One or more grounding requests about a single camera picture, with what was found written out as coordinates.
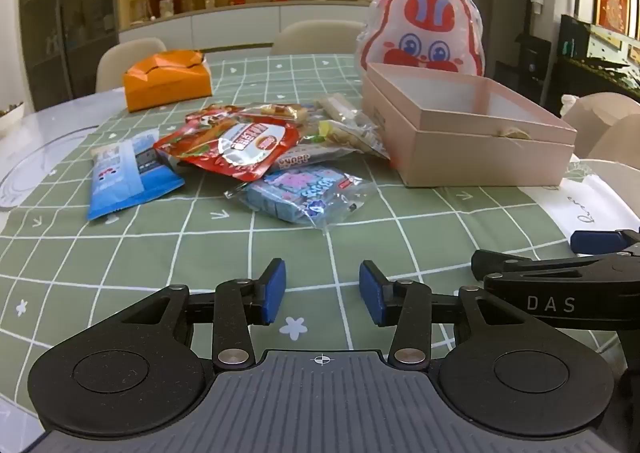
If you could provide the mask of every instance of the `crosshair symbol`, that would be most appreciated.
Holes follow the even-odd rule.
[[[324,354],[318,356],[318,357],[314,357],[313,361],[315,361],[316,363],[318,363],[319,365],[324,366],[325,364],[327,364],[329,361],[333,361],[333,359],[330,359],[329,357],[325,356]]]

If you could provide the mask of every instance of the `glass cabinet door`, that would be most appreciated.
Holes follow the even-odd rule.
[[[71,99],[56,20],[56,0],[19,0],[22,50],[36,110]]]
[[[72,94],[93,94],[98,62],[118,42],[113,0],[60,0],[60,15]]]

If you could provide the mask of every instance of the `blue candy package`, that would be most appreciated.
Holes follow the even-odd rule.
[[[94,174],[88,220],[143,204],[184,184],[153,144],[157,129],[92,150]]]
[[[316,165],[269,173],[225,196],[286,222],[326,229],[362,207],[375,190],[370,181]]]

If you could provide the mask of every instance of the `pink box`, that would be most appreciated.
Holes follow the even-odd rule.
[[[405,185],[556,186],[575,129],[495,81],[372,63],[362,109]],[[529,140],[506,137],[517,132]]]

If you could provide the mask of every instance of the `silver bolt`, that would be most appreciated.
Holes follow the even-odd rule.
[[[426,354],[417,348],[401,348],[396,351],[394,357],[406,365],[417,365],[427,358]]]
[[[241,365],[249,359],[249,354],[239,348],[228,348],[218,354],[218,360],[226,365]]]

